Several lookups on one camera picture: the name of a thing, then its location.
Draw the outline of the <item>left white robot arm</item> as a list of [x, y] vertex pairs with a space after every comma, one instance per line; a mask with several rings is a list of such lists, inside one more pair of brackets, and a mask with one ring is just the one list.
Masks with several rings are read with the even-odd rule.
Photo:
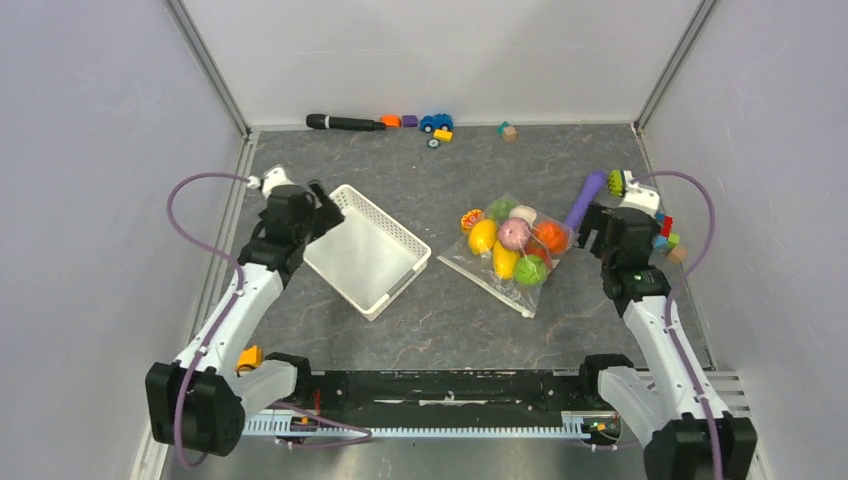
[[323, 185], [286, 180], [264, 184], [266, 206], [236, 257], [224, 254], [234, 276], [201, 330], [169, 363], [145, 377], [153, 438], [178, 456], [228, 455], [247, 420], [283, 400], [306, 405], [314, 394], [308, 359], [271, 353], [240, 374], [238, 361], [259, 321], [302, 265], [306, 247], [339, 226], [344, 216]]

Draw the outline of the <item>orange toy pumpkin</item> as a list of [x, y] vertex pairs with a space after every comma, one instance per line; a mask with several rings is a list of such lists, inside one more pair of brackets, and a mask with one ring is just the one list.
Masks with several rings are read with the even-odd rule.
[[537, 241], [553, 255], [562, 254], [569, 248], [569, 231], [555, 221], [538, 223], [534, 232]]

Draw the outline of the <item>yellow toy mango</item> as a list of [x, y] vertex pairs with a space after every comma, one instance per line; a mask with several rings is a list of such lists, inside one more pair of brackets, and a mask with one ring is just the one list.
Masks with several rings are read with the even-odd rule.
[[511, 280], [521, 258], [522, 255], [519, 251], [507, 249], [499, 240], [495, 241], [492, 249], [492, 264], [494, 273], [498, 278]]

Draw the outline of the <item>green toy grapes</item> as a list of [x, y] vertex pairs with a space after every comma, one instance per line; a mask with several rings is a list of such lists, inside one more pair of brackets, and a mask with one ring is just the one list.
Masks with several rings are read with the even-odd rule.
[[511, 199], [500, 198], [491, 202], [487, 206], [485, 214], [487, 218], [492, 219], [495, 222], [503, 222], [510, 217], [510, 212], [517, 205], [518, 203]]

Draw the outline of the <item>purple toy onion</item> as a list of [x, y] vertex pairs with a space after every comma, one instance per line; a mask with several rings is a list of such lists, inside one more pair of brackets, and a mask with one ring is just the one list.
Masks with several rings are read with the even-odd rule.
[[520, 217], [505, 220], [498, 231], [498, 241], [507, 250], [520, 251], [532, 237], [529, 223]]

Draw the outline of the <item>clear zip top bag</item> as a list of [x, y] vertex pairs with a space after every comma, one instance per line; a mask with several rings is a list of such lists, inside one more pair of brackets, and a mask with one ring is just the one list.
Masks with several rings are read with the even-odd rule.
[[[525, 205], [520, 203], [510, 194], [504, 194], [495, 200], [500, 198], [508, 198], [517, 202], [518, 205]], [[484, 213], [487, 206], [481, 209]], [[439, 260], [448, 267], [471, 280], [489, 294], [493, 295], [496, 299], [519, 312], [525, 318], [533, 318], [536, 315], [543, 285], [550, 279], [553, 271], [560, 264], [563, 256], [573, 245], [573, 231], [571, 229], [555, 218], [548, 216], [537, 209], [535, 210], [538, 213], [538, 218], [533, 225], [530, 225], [532, 230], [532, 237], [530, 240], [537, 241], [534, 227], [542, 221], [555, 221], [564, 226], [570, 233], [569, 248], [559, 255], [553, 255], [550, 253], [552, 256], [553, 269], [549, 270], [547, 280], [542, 284], [532, 286], [522, 285], [516, 282], [513, 278], [511, 280], [498, 278], [493, 270], [492, 251], [489, 254], [484, 255], [472, 254], [468, 247], [468, 234], [462, 233], [461, 238], [439, 256]]]

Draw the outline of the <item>white toy garlic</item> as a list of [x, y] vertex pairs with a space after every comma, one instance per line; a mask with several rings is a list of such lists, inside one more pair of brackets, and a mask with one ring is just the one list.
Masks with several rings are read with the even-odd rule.
[[538, 218], [538, 213], [532, 207], [517, 205], [510, 210], [509, 217], [520, 218], [525, 220], [529, 225], [533, 225]]

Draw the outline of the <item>red orange toy chili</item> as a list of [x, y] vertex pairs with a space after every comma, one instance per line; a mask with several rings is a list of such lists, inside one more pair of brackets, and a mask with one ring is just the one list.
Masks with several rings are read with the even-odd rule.
[[530, 240], [524, 248], [524, 254], [526, 256], [535, 255], [539, 257], [544, 262], [548, 270], [553, 269], [552, 256], [550, 252], [544, 245], [539, 244], [537, 241]]

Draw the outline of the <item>yellow toy lemon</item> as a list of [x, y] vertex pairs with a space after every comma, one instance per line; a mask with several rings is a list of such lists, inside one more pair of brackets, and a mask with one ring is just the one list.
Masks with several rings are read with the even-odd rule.
[[468, 247], [474, 255], [489, 254], [498, 237], [498, 224], [486, 218], [473, 225], [468, 233]]

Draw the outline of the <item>green toy pepper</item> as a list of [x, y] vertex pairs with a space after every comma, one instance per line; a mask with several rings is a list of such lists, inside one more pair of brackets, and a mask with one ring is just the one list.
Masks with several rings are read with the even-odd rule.
[[516, 263], [513, 279], [522, 285], [539, 285], [548, 277], [548, 267], [544, 259], [538, 255], [525, 255]]

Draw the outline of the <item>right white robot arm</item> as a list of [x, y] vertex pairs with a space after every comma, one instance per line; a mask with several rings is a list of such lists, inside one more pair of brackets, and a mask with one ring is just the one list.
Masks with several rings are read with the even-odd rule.
[[659, 225], [632, 207], [591, 202], [578, 245], [600, 261], [603, 291], [636, 338], [653, 382], [622, 356], [588, 356], [577, 382], [591, 408], [612, 406], [643, 448], [649, 479], [745, 479], [758, 435], [699, 368], [672, 287], [650, 261]]

